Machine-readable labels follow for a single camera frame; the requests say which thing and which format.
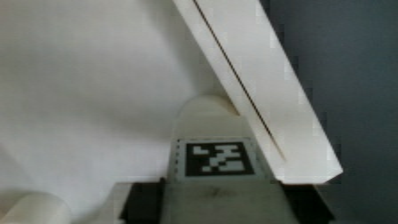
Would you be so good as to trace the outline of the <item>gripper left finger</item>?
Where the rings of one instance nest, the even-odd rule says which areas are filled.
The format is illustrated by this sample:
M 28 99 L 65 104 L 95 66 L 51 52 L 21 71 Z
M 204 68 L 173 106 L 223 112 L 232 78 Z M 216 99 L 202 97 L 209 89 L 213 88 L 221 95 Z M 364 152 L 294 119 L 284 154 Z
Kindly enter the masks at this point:
M 159 224 L 163 184 L 117 183 L 88 224 Z

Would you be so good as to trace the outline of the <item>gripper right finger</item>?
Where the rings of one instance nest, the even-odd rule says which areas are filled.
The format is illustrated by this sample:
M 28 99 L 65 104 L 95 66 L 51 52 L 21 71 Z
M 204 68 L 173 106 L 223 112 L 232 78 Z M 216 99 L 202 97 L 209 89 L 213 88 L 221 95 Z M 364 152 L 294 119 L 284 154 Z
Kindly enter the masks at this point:
M 282 184 L 282 192 L 298 224 L 346 224 L 326 193 L 326 184 Z

